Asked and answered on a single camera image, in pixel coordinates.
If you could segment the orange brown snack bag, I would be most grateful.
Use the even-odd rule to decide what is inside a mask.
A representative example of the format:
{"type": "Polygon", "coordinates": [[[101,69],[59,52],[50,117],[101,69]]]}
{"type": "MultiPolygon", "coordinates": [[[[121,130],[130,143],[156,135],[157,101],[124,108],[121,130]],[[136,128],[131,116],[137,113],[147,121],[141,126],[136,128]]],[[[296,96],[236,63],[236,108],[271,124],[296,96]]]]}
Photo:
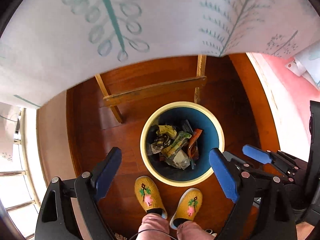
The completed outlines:
{"type": "Polygon", "coordinates": [[[193,135],[189,139],[188,144],[188,157],[191,161],[196,161],[199,158],[199,149],[197,146],[197,140],[199,139],[202,133],[201,129],[196,128],[193,132],[193,135]]]}

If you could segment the right yellow embroidered slipper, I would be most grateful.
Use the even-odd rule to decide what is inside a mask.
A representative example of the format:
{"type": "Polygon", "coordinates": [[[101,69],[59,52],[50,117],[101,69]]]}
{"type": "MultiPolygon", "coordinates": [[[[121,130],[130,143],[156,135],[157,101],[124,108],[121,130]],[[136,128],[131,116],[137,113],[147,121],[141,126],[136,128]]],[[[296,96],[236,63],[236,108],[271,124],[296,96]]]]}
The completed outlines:
{"type": "Polygon", "coordinates": [[[190,188],[182,194],[176,212],[170,220],[170,227],[177,228],[187,221],[193,221],[202,206],[203,195],[197,188],[190,188]]]}

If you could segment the pink bed sheet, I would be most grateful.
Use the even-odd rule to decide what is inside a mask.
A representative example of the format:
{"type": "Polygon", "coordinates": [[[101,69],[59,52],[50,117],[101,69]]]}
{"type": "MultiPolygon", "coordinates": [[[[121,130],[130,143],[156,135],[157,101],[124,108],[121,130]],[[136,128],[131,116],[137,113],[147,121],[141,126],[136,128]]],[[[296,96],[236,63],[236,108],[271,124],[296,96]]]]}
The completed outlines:
{"type": "Polygon", "coordinates": [[[280,150],[308,161],[310,101],[319,101],[319,90],[286,66],[293,58],[246,54],[266,94],[279,140],[280,150]]]}

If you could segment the right pink trouser leg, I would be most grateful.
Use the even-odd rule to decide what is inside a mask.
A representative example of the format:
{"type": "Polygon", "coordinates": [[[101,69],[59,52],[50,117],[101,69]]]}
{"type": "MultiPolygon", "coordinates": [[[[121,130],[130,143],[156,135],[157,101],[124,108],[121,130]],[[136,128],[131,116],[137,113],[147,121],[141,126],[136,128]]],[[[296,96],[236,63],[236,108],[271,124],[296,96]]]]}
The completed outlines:
{"type": "Polygon", "coordinates": [[[212,240],[216,235],[212,235],[203,230],[198,224],[193,221],[186,221],[178,226],[178,240],[212,240]]]}

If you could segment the floral blue white tablecloth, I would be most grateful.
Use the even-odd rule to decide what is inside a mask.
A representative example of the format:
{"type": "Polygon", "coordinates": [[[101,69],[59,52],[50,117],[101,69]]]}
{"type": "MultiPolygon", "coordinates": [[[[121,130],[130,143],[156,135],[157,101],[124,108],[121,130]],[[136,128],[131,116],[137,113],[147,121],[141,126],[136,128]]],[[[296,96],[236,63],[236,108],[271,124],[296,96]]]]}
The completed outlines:
{"type": "Polygon", "coordinates": [[[290,57],[318,41],[319,0],[1,0],[1,102],[39,108],[150,59],[290,57]]]}

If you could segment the clear plastic bottle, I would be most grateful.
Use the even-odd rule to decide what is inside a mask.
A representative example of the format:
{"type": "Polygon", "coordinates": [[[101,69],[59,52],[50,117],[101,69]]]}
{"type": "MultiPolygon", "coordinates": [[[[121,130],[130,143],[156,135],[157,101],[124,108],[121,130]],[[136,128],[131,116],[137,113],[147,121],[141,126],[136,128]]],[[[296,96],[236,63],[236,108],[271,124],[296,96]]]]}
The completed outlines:
{"type": "Polygon", "coordinates": [[[165,161],[168,165],[181,170],[185,170],[190,166],[189,157],[183,150],[179,150],[178,152],[167,158],[165,161]]]}

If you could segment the left pink trouser leg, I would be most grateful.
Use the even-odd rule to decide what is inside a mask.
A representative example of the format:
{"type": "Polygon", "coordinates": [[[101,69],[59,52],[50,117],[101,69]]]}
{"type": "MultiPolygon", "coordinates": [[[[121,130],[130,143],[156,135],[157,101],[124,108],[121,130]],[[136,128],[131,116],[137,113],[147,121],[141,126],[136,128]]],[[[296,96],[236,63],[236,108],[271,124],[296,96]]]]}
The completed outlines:
{"type": "Polygon", "coordinates": [[[138,229],[136,240],[164,240],[170,239],[169,221],[155,213],[147,213],[138,229]]]}

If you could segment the window with dark frame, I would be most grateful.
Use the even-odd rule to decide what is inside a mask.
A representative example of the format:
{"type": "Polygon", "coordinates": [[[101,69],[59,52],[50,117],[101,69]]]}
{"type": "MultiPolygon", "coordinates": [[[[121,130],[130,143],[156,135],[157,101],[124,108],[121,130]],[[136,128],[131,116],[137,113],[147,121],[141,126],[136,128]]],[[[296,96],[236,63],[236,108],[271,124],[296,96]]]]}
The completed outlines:
{"type": "Polygon", "coordinates": [[[1,103],[1,204],[22,236],[34,239],[39,204],[23,153],[21,115],[21,108],[1,103]]]}

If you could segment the green yellow cracker wrapper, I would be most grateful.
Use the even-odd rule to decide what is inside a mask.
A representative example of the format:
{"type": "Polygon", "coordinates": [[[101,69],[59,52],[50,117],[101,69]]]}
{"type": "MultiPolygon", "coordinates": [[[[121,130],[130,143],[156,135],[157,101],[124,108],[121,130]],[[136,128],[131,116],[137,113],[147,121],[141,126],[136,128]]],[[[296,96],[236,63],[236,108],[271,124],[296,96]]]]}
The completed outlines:
{"type": "Polygon", "coordinates": [[[166,158],[169,158],[171,155],[179,151],[190,138],[191,134],[184,131],[179,132],[174,142],[168,147],[164,148],[161,153],[166,158]]]}

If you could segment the pink trouser leg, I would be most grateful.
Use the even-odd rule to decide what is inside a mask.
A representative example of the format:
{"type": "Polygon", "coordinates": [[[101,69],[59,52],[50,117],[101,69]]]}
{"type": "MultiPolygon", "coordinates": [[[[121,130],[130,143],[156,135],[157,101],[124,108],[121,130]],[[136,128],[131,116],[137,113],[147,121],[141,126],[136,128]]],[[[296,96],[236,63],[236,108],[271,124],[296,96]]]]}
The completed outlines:
{"type": "Polygon", "coordinates": [[[138,229],[136,240],[164,240],[170,239],[169,221],[155,213],[147,213],[138,229]]]}
{"type": "Polygon", "coordinates": [[[212,240],[216,235],[212,235],[203,230],[198,224],[193,221],[186,221],[178,226],[178,240],[212,240]]]}

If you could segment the yellow embroidered slipper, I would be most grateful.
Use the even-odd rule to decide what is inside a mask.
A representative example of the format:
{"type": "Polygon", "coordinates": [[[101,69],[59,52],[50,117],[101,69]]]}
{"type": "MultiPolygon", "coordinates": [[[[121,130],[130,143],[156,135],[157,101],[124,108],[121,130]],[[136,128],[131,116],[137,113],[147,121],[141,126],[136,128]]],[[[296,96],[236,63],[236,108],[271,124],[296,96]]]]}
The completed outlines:
{"type": "Polygon", "coordinates": [[[197,188],[190,188],[182,194],[176,212],[170,220],[170,227],[177,228],[187,221],[193,221],[202,206],[203,195],[197,188]]]}
{"type": "Polygon", "coordinates": [[[146,213],[155,213],[167,219],[160,192],[155,182],[148,176],[140,176],[135,181],[135,195],[146,213]]]}

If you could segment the yellow paper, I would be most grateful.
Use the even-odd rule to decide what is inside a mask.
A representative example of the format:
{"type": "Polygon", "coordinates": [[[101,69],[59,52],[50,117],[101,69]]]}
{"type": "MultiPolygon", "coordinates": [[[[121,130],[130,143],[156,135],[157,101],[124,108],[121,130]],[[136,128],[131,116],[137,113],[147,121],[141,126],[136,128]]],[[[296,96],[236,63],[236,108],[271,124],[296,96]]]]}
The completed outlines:
{"type": "Polygon", "coordinates": [[[174,126],[170,125],[159,125],[157,135],[167,135],[170,139],[175,139],[177,136],[177,131],[174,126]]]}

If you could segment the yellow rim blue trash bin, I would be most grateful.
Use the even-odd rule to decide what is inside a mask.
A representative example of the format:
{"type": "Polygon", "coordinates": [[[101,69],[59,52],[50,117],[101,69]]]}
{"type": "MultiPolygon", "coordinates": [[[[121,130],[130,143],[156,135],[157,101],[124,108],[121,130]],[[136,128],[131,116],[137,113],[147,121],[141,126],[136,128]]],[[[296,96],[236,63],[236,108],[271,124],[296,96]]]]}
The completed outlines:
{"type": "Polygon", "coordinates": [[[217,118],[205,107],[186,101],[169,103],[145,123],[140,152],[147,170],[175,187],[194,186],[209,178],[212,148],[225,149],[217,118]]]}

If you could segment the left yellow embroidered slipper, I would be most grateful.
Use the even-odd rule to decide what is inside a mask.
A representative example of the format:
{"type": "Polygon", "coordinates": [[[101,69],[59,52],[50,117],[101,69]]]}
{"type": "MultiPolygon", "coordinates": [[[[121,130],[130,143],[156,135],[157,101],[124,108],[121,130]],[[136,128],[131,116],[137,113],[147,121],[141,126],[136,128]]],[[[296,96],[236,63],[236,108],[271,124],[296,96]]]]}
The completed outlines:
{"type": "Polygon", "coordinates": [[[148,176],[140,176],[135,181],[135,195],[146,213],[155,213],[167,219],[160,192],[155,182],[148,176]]]}

